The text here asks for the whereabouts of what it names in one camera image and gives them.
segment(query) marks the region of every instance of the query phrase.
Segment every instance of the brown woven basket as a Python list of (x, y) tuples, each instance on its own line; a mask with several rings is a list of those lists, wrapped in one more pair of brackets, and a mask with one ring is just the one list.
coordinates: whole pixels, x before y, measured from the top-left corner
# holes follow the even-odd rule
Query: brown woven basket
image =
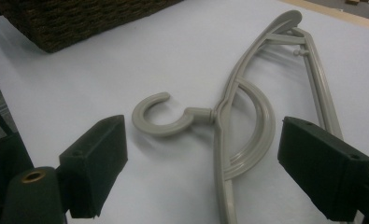
[(155, 13), (181, 0), (0, 0), (0, 12), (46, 52)]

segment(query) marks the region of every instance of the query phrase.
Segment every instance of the white tabletop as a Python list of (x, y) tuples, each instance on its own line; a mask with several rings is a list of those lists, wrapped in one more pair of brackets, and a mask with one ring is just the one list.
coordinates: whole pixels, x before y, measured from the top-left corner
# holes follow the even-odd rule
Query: white tabletop
[[(0, 88), (35, 166), (57, 167), (58, 156), (95, 122), (125, 116), (129, 161), (102, 215), (69, 223), (219, 223), (213, 127), (154, 138), (134, 128), (132, 111), (161, 91), (172, 98), (151, 110), (156, 123), (174, 121), (188, 106), (213, 108), (244, 51), (293, 8), (273, 0), (187, 0), (53, 54), (0, 17)], [(314, 37), (344, 138), (369, 156), (369, 29), (297, 9), (299, 27)], [(269, 98), (277, 131), (263, 160), (234, 180), (238, 223), (329, 223), (277, 161), (285, 116), (318, 122), (304, 62), (293, 50), (266, 48), (246, 75)], [(234, 106), (239, 148), (255, 117), (242, 94)]]

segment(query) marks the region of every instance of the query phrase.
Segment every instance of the gray plastic hanger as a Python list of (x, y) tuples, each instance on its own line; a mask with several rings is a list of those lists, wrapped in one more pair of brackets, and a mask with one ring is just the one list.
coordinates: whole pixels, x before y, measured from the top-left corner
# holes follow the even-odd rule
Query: gray plastic hanger
[[(145, 119), (145, 113), (153, 105), (169, 99), (169, 93), (162, 92), (141, 101), (133, 112), (134, 126), (143, 133), (154, 136), (179, 133), (195, 121), (215, 125), (214, 172), (222, 224), (237, 223), (232, 179), (246, 172), (263, 157), (271, 146), (275, 135), (275, 117), (272, 106), (257, 87), (243, 79), (248, 62), (262, 46), (268, 44), (300, 46), (294, 55), (301, 55), (305, 59), (320, 126), (342, 139), (333, 99), (312, 36), (296, 27), (301, 19), (301, 13), (292, 10), (272, 21), (235, 65), (225, 86), (225, 91), (214, 109), (189, 107), (176, 122), (155, 125)], [(227, 145), (228, 134), (226, 133), (229, 130), (229, 117), (234, 95), (238, 89), (244, 91), (252, 100), (256, 108), (257, 123), (254, 133), (246, 145), (230, 158), (229, 146)]]

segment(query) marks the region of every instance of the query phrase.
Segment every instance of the curved hanger loop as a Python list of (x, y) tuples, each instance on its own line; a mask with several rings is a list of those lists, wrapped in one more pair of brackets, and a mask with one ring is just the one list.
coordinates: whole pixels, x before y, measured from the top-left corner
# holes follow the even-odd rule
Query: curved hanger loop
[(158, 103), (167, 101), (169, 98), (169, 93), (161, 92), (151, 95), (150, 97), (138, 103), (132, 114), (132, 122), (134, 126), (143, 133), (165, 137), (182, 132), (195, 121), (213, 123), (214, 113), (212, 109), (194, 107), (186, 108), (181, 118), (170, 124), (157, 125), (147, 121), (145, 118), (147, 110)]

